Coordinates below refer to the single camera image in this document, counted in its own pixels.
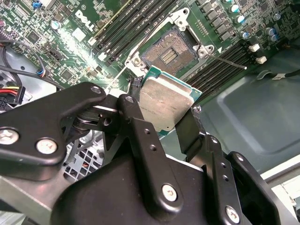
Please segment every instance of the capacitor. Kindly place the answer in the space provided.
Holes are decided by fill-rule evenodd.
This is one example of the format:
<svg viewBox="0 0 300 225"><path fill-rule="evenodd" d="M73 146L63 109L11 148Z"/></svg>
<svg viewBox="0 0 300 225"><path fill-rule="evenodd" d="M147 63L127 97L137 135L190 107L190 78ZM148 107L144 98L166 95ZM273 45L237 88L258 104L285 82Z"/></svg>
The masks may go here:
<svg viewBox="0 0 300 225"><path fill-rule="evenodd" d="M275 21L280 20L280 19L281 19L281 14L276 13L276 14L274 15L273 19L274 19Z"/></svg>
<svg viewBox="0 0 300 225"><path fill-rule="evenodd" d="M0 28L5 27L6 22L4 20L0 20Z"/></svg>
<svg viewBox="0 0 300 225"><path fill-rule="evenodd" d="M274 34L276 34L276 30L274 29L274 28L270 28L270 27L268 27L267 29L266 29L266 35L269 35L269 36L273 36Z"/></svg>
<svg viewBox="0 0 300 225"><path fill-rule="evenodd" d="M228 8L228 11L230 13L237 13L237 12L239 12L239 10L240 10L240 8L238 5L232 5Z"/></svg>
<svg viewBox="0 0 300 225"><path fill-rule="evenodd" d="M278 41L278 39L279 37L276 34L268 37L268 40L272 42Z"/></svg>
<svg viewBox="0 0 300 225"><path fill-rule="evenodd" d="M242 22L245 21L245 17L244 17L243 15L238 15L238 16L234 19L234 21L235 21L236 23L242 23Z"/></svg>
<svg viewBox="0 0 300 225"><path fill-rule="evenodd" d="M248 37L249 37L249 34L247 33L247 32L241 32L240 33L240 37L242 38L242 39L244 39L244 40L246 40L246 39L248 39Z"/></svg>
<svg viewBox="0 0 300 225"><path fill-rule="evenodd" d="M58 21L51 21L51 28L53 30L58 30L61 28L61 23Z"/></svg>

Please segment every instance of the yellow wire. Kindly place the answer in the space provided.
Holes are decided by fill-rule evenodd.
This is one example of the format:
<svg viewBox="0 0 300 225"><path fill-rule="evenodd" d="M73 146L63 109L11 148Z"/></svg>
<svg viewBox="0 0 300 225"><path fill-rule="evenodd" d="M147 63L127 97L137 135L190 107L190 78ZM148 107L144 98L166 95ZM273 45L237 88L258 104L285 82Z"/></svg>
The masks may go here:
<svg viewBox="0 0 300 225"><path fill-rule="evenodd" d="M3 89L20 89L19 87L4 87Z"/></svg>

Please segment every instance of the silver screw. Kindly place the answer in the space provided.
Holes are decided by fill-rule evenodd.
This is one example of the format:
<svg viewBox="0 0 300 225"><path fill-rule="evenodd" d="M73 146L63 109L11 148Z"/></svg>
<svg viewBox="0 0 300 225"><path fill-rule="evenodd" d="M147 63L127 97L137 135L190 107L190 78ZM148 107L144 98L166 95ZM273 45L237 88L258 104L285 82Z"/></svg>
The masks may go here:
<svg viewBox="0 0 300 225"><path fill-rule="evenodd" d="M239 161L244 161L243 157L240 154L236 154L236 157L239 159Z"/></svg>
<svg viewBox="0 0 300 225"><path fill-rule="evenodd" d="M36 148L43 154L52 154L57 150L57 144L50 139L42 139L37 142Z"/></svg>
<svg viewBox="0 0 300 225"><path fill-rule="evenodd" d="M134 102L133 99L132 99L130 96L127 96L125 99L126 99L128 102L130 102L130 103L133 103L133 102Z"/></svg>
<svg viewBox="0 0 300 225"><path fill-rule="evenodd" d="M172 186L170 186L168 184L165 184L165 185L163 185L162 190L163 190L164 197L168 201L170 201L170 202L176 201L176 199L177 199L177 192L175 191L175 189Z"/></svg>
<svg viewBox="0 0 300 225"><path fill-rule="evenodd" d="M93 92L95 92L96 94L100 94L100 93L101 93L99 87L93 86L93 87L91 87L90 89L91 89Z"/></svg>
<svg viewBox="0 0 300 225"><path fill-rule="evenodd" d="M235 223L238 224L240 222L240 217L238 213L231 206L226 206L225 208L227 216Z"/></svg>
<svg viewBox="0 0 300 225"><path fill-rule="evenodd" d="M218 143L218 140L215 138L215 137L210 137L211 138L211 140L212 140L212 142L214 142L214 143Z"/></svg>
<svg viewBox="0 0 300 225"><path fill-rule="evenodd" d="M0 144L13 144L19 140L19 134L11 129L0 130Z"/></svg>
<svg viewBox="0 0 300 225"><path fill-rule="evenodd" d="M201 106L195 106L193 108L193 110L199 113L199 112L201 112L202 108L201 108Z"/></svg>

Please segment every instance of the red wire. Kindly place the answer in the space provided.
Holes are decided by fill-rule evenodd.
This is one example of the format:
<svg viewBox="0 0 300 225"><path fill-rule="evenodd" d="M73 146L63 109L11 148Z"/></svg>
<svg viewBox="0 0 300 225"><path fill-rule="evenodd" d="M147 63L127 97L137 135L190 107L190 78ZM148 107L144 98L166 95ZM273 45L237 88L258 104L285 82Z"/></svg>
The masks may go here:
<svg viewBox="0 0 300 225"><path fill-rule="evenodd" d="M18 94L18 92L15 92L13 90L0 90L0 93L8 93L8 94L14 94L14 95Z"/></svg>

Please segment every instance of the motherboard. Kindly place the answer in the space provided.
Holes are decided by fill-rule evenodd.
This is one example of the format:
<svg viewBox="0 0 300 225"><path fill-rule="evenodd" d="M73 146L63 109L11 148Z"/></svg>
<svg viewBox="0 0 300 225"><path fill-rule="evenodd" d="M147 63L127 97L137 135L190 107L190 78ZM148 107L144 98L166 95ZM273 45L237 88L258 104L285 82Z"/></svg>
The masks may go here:
<svg viewBox="0 0 300 225"><path fill-rule="evenodd" d="M292 0L2 0L0 38L64 87L118 75L126 91L155 66L203 100L299 37L299 20Z"/></svg>

